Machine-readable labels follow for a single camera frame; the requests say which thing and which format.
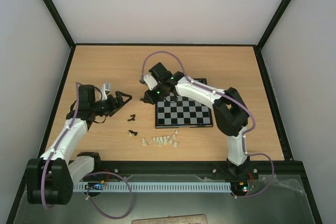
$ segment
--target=robotic arm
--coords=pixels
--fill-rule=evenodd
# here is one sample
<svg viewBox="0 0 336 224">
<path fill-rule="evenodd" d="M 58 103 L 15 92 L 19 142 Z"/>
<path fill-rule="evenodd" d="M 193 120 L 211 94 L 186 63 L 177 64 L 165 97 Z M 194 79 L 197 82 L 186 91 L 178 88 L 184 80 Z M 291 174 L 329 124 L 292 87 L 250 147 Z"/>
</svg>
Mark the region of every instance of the robotic arm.
<svg viewBox="0 0 336 224">
<path fill-rule="evenodd" d="M 229 88 L 226 91 L 215 89 L 193 79 L 190 83 L 183 73 L 172 74 L 160 62 L 151 68 L 149 73 L 140 80 L 149 87 L 142 98 L 143 102 L 156 104 L 173 93 L 206 105 L 214 111 L 219 130 L 227 135 L 228 161 L 237 167 L 244 165 L 248 157 L 243 152 L 246 139 L 242 134 L 246 131 L 248 114 L 236 103 L 217 94 L 217 92 L 224 93 L 245 106 L 236 89 Z"/>
<path fill-rule="evenodd" d="M 42 154 L 40 158 L 31 159 L 26 166 L 27 197 L 31 204 L 41 204 L 41 181 L 43 168 L 50 158 L 45 178 L 45 199 L 47 204 L 65 205 L 72 196 L 74 184 L 79 182 L 86 174 L 98 169 L 100 157 L 98 153 L 80 153 L 70 164 L 70 158 L 80 139 L 88 132 L 97 116 L 113 116 L 132 97 L 117 91 L 115 97 L 110 92 L 110 84 L 105 83 L 99 90 L 100 101 L 95 99 L 95 86 L 81 85 L 78 88 L 78 101 L 75 101 L 66 116 L 63 130 L 53 145 Z M 78 102 L 77 114 L 73 110 Z"/>
</svg>

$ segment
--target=wire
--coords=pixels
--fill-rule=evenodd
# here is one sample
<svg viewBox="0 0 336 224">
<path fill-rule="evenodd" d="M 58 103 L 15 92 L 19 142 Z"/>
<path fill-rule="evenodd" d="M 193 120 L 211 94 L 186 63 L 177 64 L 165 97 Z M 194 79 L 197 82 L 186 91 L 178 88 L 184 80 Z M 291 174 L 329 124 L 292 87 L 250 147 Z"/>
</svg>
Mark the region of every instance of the wire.
<svg viewBox="0 0 336 224">
<path fill-rule="evenodd" d="M 272 181 L 273 181 L 273 178 L 274 178 L 274 164 L 273 164 L 272 159 L 271 159 L 267 154 L 264 154 L 264 153 L 255 153 L 255 154 L 247 154 L 247 156 L 250 156 L 250 157 L 252 157 L 252 156 L 265 156 L 265 157 L 267 157 L 268 160 L 270 161 L 270 163 L 271 163 L 271 167 L 272 167 L 271 178 L 270 178 L 268 184 L 267 184 L 262 190 L 260 190 L 259 192 L 255 193 L 255 194 L 245 195 L 245 196 L 237 196 L 237 195 L 235 195 L 233 192 L 231 192 L 231 194 L 232 194 L 233 196 L 235 196 L 235 198 L 241 198 L 241 199 L 244 199 L 244 198 L 251 198 L 251 197 L 255 197 L 255 196 L 257 196 L 257 195 L 262 194 L 262 193 L 263 193 L 264 191 L 266 191 L 267 188 L 272 184 Z"/>
<path fill-rule="evenodd" d="M 114 217 L 114 216 L 110 216 L 110 215 L 107 215 L 105 214 L 102 210 L 100 210 L 97 205 L 93 202 L 93 200 L 91 199 L 91 197 L 89 196 L 89 192 L 90 192 L 90 189 L 92 187 L 89 187 L 89 189 L 87 190 L 86 192 L 86 195 L 87 195 L 87 199 L 93 204 L 93 206 L 95 207 L 95 209 L 98 211 L 98 213 L 100 213 L 101 215 L 103 215 L 104 217 L 106 218 L 109 218 L 109 219 L 113 219 L 113 220 L 119 220 L 119 219 L 122 219 L 124 217 L 126 217 L 132 210 L 133 210 L 133 207 L 134 207 L 134 193 L 132 192 L 132 188 L 130 186 L 130 184 L 128 184 L 127 180 L 124 179 L 123 177 L 121 177 L 120 175 L 118 174 L 115 174 L 115 173 L 111 173 L 111 172 L 97 172 L 97 173 L 89 173 L 86 175 L 87 176 L 93 176 L 93 175 L 99 175 L 99 174 L 108 174 L 108 175 L 112 175 L 112 176 L 115 176 L 119 179 L 121 179 L 122 181 L 125 182 L 125 184 L 127 185 L 129 191 L 130 191 L 130 194 L 131 194 L 131 202 L 130 202 L 130 207 L 129 209 L 127 210 L 126 213 L 124 213 L 122 216 L 119 216 L 119 217 Z"/>
<path fill-rule="evenodd" d="M 100 93 L 100 102 L 103 99 L 103 93 L 101 92 L 101 90 L 99 88 L 97 88 L 96 86 L 94 87 L 95 90 L 97 90 Z"/>
<path fill-rule="evenodd" d="M 107 175 L 106 177 L 106 183 L 110 181 L 110 174 Z"/>
<path fill-rule="evenodd" d="M 203 89 L 203 90 L 206 90 L 206 91 L 208 91 L 208 92 L 211 92 L 211 93 L 220 95 L 221 97 L 224 97 L 224 98 L 226 98 L 227 100 L 230 100 L 231 102 L 233 102 L 233 103 L 235 103 L 236 105 L 238 105 L 239 107 L 241 107 L 241 108 L 242 108 L 242 109 L 243 109 L 243 110 L 250 116 L 250 118 L 251 118 L 251 120 L 252 120 L 252 123 L 253 123 L 253 124 L 252 124 L 252 127 L 249 128 L 249 129 L 247 129 L 247 130 L 245 130 L 244 132 L 242 132 L 242 138 L 243 138 L 243 141 L 242 141 L 242 142 L 243 142 L 243 144 L 242 144 L 242 148 L 243 148 L 243 153 L 244 153 L 246 156 L 249 156 L 249 157 L 252 157 L 252 156 L 265 156 L 265 157 L 267 157 L 268 160 L 269 160 L 270 163 L 271 163 L 271 166 L 272 166 L 271 179 L 270 179 L 269 183 L 266 185 L 266 187 L 264 187 L 261 191 L 255 193 L 255 194 L 252 194 L 252 195 L 246 195 L 246 196 L 236 196 L 236 195 L 234 195 L 234 194 L 233 194 L 233 195 L 234 195 L 235 197 L 237 197 L 237 198 L 249 198 L 249 197 L 252 197 L 252 196 L 257 196 L 257 195 L 261 194 L 262 192 L 264 192 L 264 191 L 270 186 L 270 184 L 272 183 L 272 180 L 273 180 L 273 177 L 274 177 L 274 164 L 273 164 L 272 159 L 271 159 L 268 155 L 266 155 L 266 154 L 264 154 L 264 153 L 248 154 L 248 153 L 246 152 L 246 146 L 245 146 L 245 137 L 246 137 L 246 133 L 251 132 L 252 130 L 254 130 L 254 129 L 256 128 L 256 119 L 255 119 L 255 117 L 252 115 L 252 113 L 251 113 L 251 112 L 250 112 L 244 105 L 242 105 L 240 102 L 236 101 L 235 99 L 229 97 L 228 95 L 226 95 L 226 94 L 224 94 L 224 93 L 222 93 L 222 92 L 218 92 L 218 91 L 216 91 L 215 89 L 210 89 L 210 88 L 208 88 L 208 87 L 202 85 L 200 82 L 195 81 L 195 80 L 193 80 L 191 77 L 189 77 L 189 76 L 187 75 L 187 73 L 186 73 L 186 71 L 185 71 L 185 69 L 184 69 L 184 67 L 183 67 L 183 64 L 182 64 L 182 62 L 180 61 L 180 59 L 179 59 L 176 55 L 172 54 L 171 52 L 167 52 L 167 51 L 157 51 L 157 52 L 153 52 L 153 53 L 151 53 L 150 55 L 148 55 L 148 56 L 145 58 L 145 60 L 144 60 L 144 62 L 143 62 L 143 64 L 142 64 L 141 80 L 143 80 L 144 69 L 145 69 L 145 65 L 146 65 L 147 60 L 148 60 L 150 57 L 152 57 L 153 55 L 157 55 L 157 54 L 167 54 L 167 55 L 170 55 L 170 56 L 174 57 L 174 58 L 179 62 L 180 66 L 181 66 L 181 69 L 182 69 L 182 72 L 183 72 L 183 74 L 184 74 L 184 77 L 185 77 L 185 79 L 186 79 L 189 83 L 191 83 L 192 85 L 195 85 L 196 87 L 199 87 L 199 88 L 201 88 L 201 89 Z"/>
<path fill-rule="evenodd" d="M 196 87 L 199 87 L 199 88 L 201 88 L 201 89 L 203 89 L 203 90 L 206 90 L 206 91 L 208 91 L 208 92 L 211 92 L 211 93 L 215 91 L 215 94 L 218 94 L 218 95 L 220 95 L 220 96 L 226 98 L 227 100 L 230 100 L 231 102 L 236 103 L 239 107 L 241 107 L 241 108 L 242 108 L 242 109 L 243 109 L 243 110 L 250 116 L 250 118 L 252 119 L 252 123 L 253 123 L 253 124 L 252 124 L 252 127 L 249 128 L 248 130 L 244 131 L 244 132 L 242 133 L 242 135 L 245 135 L 246 133 L 248 133 L 248 132 L 250 132 L 250 131 L 252 131 L 252 130 L 255 129 L 255 127 L 256 127 L 256 119 L 254 118 L 254 116 L 252 115 L 252 113 L 251 113 L 251 112 L 250 112 L 244 105 L 242 105 L 240 102 L 236 101 L 235 99 L 229 97 L 228 95 L 226 95 L 226 94 L 224 94 L 224 93 L 221 93 L 221 92 L 218 92 L 218 91 L 216 91 L 216 90 L 214 90 L 214 89 L 208 88 L 207 86 L 204 86 L 204 85 L 201 84 L 200 82 L 193 80 L 191 77 L 189 77 L 189 76 L 187 75 L 187 73 L 186 73 L 186 71 L 185 71 L 185 69 L 184 69 L 184 66 L 183 66 L 181 60 L 180 60 L 176 55 L 172 54 L 171 52 L 167 52 L 167 51 L 157 51 L 157 52 L 153 52 L 153 53 L 151 53 L 150 55 L 148 55 L 148 56 L 145 58 L 145 60 L 144 60 L 144 62 L 143 62 L 143 64 L 142 64 L 141 80 L 143 80 L 144 70 L 145 70 L 145 65 L 146 65 L 147 60 L 148 60 L 150 57 L 152 57 L 153 55 L 157 55 L 157 54 L 168 54 L 168 55 L 174 57 L 174 58 L 179 62 L 180 66 L 181 66 L 181 69 L 182 69 L 182 72 L 183 72 L 183 74 L 184 74 L 185 79 L 186 79 L 189 83 L 191 83 L 192 85 L 195 85 Z"/>
<path fill-rule="evenodd" d="M 254 181 L 254 178 L 253 178 L 252 174 L 251 174 L 249 171 L 247 171 L 246 173 L 247 173 L 247 175 L 250 176 L 250 179 L 249 179 L 247 182 L 250 182 L 250 181 L 252 180 L 253 185 L 256 186 L 256 183 L 255 183 L 255 181 Z"/>
<path fill-rule="evenodd" d="M 106 121 L 107 116 L 105 116 L 104 120 L 102 122 L 97 122 L 96 120 L 94 120 L 94 123 L 104 123 Z"/>
<path fill-rule="evenodd" d="M 164 97 L 164 101 L 165 102 L 169 102 L 169 103 L 177 103 L 177 101 L 178 101 L 178 97 L 176 96 L 176 94 L 173 94 L 174 96 L 173 97 L 175 97 L 176 98 L 176 100 L 174 101 L 174 102 L 172 102 L 172 101 L 168 101 L 167 100 L 167 97 Z"/>
<path fill-rule="evenodd" d="M 57 140 L 55 146 L 54 146 L 54 150 L 56 151 L 57 150 L 57 147 L 59 146 L 59 144 L 61 143 L 62 139 L 64 138 L 64 136 L 67 134 L 67 132 L 69 131 L 69 129 L 73 126 L 74 122 L 75 122 L 75 119 L 76 119 L 76 116 L 77 116 L 77 113 L 78 113 L 78 104 L 79 104 L 79 86 L 81 84 L 79 82 L 76 82 L 76 109 L 75 109 L 75 112 L 74 112 L 74 116 L 69 124 L 69 127 L 66 128 L 62 135 L 59 137 L 59 139 Z M 44 167 L 43 167 L 43 171 L 42 171 L 42 178 L 41 178 L 41 201 L 42 201 L 42 205 L 44 207 L 44 209 L 46 210 L 49 210 L 53 207 L 53 205 L 51 206 L 48 206 L 47 203 L 46 203 L 46 195 L 45 195 L 45 182 L 46 182 L 46 175 L 47 175 L 47 171 L 48 171 L 48 166 L 49 166 L 49 163 L 51 161 L 51 158 L 52 156 L 54 155 L 54 152 L 50 152 L 50 155 L 48 156 L 45 164 L 44 164 Z"/>
</svg>

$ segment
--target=chessboard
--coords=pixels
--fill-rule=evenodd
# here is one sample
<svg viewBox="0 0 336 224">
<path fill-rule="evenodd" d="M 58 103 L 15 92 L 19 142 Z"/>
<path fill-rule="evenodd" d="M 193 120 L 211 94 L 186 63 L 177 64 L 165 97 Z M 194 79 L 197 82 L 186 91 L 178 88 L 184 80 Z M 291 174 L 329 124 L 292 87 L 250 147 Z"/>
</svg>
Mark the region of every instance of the chessboard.
<svg viewBox="0 0 336 224">
<path fill-rule="evenodd" d="M 206 84 L 206 79 L 195 80 Z M 212 126 L 211 109 L 190 98 L 171 93 L 155 105 L 155 128 Z"/>
</svg>

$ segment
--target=white wall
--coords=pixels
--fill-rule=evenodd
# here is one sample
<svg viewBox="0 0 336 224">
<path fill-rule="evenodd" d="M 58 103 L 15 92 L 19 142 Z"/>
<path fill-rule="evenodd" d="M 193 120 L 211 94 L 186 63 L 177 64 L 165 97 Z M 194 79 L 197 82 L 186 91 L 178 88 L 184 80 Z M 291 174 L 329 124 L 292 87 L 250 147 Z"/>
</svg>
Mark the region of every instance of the white wall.
<svg viewBox="0 0 336 224">
<path fill-rule="evenodd" d="M 281 0 L 53 0 L 75 42 L 256 44 Z"/>
<path fill-rule="evenodd" d="M 335 39 L 335 0 L 292 0 L 263 49 L 294 158 L 303 161 L 323 223 L 336 219 Z"/>
<path fill-rule="evenodd" d="M 0 223 L 36 158 L 69 47 L 42 0 L 0 0 Z"/>
</svg>

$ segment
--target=wooden table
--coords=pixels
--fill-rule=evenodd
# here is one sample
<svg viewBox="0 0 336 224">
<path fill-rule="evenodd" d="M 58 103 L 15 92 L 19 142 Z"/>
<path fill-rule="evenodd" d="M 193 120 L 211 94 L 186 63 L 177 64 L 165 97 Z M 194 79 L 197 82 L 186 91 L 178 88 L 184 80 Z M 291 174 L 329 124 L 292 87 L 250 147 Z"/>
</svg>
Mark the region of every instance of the wooden table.
<svg viewBox="0 0 336 224">
<path fill-rule="evenodd" d="M 102 160 L 110 161 L 225 160 L 228 153 L 226 136 L 216 126 L 180 128 L 177 148 L 171 144 L 161 147 L 155 143 L 142 145 L 142 137 L 151 140 L 154 136 L 172 135 L 175 130 L 155 129 L 155 106 L 139 101 L 147 90 L 139 83 L 143 60 L 158 50 L 176 54 L 193 78 L 206 78 L 208 84 L 216 88 L 236 88 L 257 121 L 256 129 L 247 134 L 248 151 L 266 153 L 274 160 L 283 160 L 252 47 L 77 46 L 47 147 L 60 133 L 69 107 L 76 99 L 75 82 L 98 87 L 110 82 L 113 94 L 119 90 L 131 94 L 133 99 L 113 117 L 107 118 L 104 124 L 93 124 L 78 144 L 72 159 L 79 152 L 90 151 L 99 152 Z M 172 73 L 180 71 L 173 57 L 160 54 L 148 60 L 145 73 L 159 61 Z M 128 122 L 131 114 L 137 115 L 136 120 Z M 129 137 L 128 130 L 139 134 Z"/>
</svg>

